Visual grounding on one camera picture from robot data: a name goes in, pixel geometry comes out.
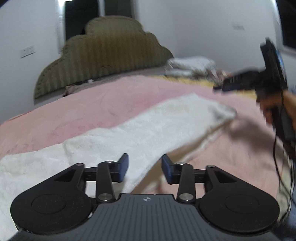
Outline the person right hand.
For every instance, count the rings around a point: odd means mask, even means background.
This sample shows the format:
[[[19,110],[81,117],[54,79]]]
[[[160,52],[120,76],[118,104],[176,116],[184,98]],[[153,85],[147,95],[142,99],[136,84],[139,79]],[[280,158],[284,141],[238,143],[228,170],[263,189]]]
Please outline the person right hand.
[[[296,122],[296,97],[295,94],[291,93],[288,90],[283,91],[283,93],[275,93],[273,95],[269,95],[265,98],[257,98],[256,103],[259,105],[263,115],[265,117],[266,123],[269,125],[273,124],[273,117],[271,113],[271,109],[276,106],[283,106],[287,111],[287,114],[292,120],[292,126],[295,130]]]

